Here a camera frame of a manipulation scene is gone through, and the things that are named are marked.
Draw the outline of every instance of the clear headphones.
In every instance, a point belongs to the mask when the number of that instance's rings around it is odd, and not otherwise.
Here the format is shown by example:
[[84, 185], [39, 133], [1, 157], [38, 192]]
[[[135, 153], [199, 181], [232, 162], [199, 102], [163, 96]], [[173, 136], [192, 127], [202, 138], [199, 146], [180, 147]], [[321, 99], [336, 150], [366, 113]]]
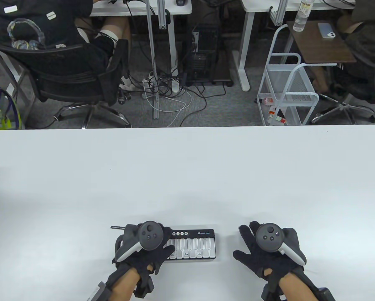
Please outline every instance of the clear headphones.
[[[25, 40], [16, 40], [15, 37], [13, 36], [13, 30], [17, 24], [28, 24], [29, 26], [31, 26], [32, 29], [34, 29], [38, 35], [38, 41], [31, 40], [27, 42]], [[41, 45], [44, 46], [45, 48], [44, 33], [42, 32], [41, 28], [39, 28], [37, 24], [35, 24], [33, 21], [29, 19], [18, 18], [18, 19], [11, 21], [8, 25], [8, 34], [12, 40], [12, 47], [15, 49], [38, 50], [39, 49], [38, 47]]]

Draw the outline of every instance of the vr controller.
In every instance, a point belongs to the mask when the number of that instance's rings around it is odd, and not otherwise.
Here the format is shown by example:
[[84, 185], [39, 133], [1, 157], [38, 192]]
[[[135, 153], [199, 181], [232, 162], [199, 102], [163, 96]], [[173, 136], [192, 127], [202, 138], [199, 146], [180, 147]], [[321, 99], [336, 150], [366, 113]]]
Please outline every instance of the vr controller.
[[116, 241], [116, 262], [124, 261], [134, 252], [139, 252], [142, 249], [152, 251], [159, 247], [163, 240], [162, 227], [153, 221], [147, 221], [140, 225], [128, 224], [123, 230], [123, 235], [119, 236]]
[[264, 251], [279, 251], [298, 265], [303, 266], [307, 262], [305, 255], [299, 249], [299, 239], [295, 229], [282, 229], [273, 223], [263, 224], [256, 232], [256, 242]]

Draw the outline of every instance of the water bottle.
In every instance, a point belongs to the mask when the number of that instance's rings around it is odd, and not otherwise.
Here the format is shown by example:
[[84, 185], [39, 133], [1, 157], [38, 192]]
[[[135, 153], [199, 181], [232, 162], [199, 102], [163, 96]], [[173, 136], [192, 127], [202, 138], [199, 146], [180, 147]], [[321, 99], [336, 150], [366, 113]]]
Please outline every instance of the water bottle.
[[314, 0], [302, 0], [296, 15], [295, 24], [293, 25], [294, 31], [303, 31], [303, 29], [305, 29], [306, 22], [312, 11], [313, 3]]

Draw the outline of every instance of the forearm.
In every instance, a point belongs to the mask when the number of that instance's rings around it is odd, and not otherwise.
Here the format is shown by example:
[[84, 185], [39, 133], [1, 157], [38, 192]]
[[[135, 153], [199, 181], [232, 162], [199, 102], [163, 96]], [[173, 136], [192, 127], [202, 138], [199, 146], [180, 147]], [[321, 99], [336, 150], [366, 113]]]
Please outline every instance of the forearm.
[[309, 287], [292, 273], [281, 278], [279, 287], [288, 301], [318, 301]]
[[113, 286], [110, 301], [129, 301], [140, 275], [135, 268], [131, 268]]

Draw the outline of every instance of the sneaker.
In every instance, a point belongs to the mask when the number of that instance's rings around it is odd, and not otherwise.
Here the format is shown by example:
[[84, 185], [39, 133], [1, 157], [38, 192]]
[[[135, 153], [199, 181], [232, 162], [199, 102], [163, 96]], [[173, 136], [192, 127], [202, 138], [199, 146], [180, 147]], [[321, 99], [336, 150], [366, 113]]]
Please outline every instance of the sneaker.
[[131, 92], [137, 90], [137, 87], [132, 83], [130, 77], [125, 78], [124, 76], [122, 76], [121, 80], [123, 83], [119, 84], [119, 88], [121, 88], [123, 91]]

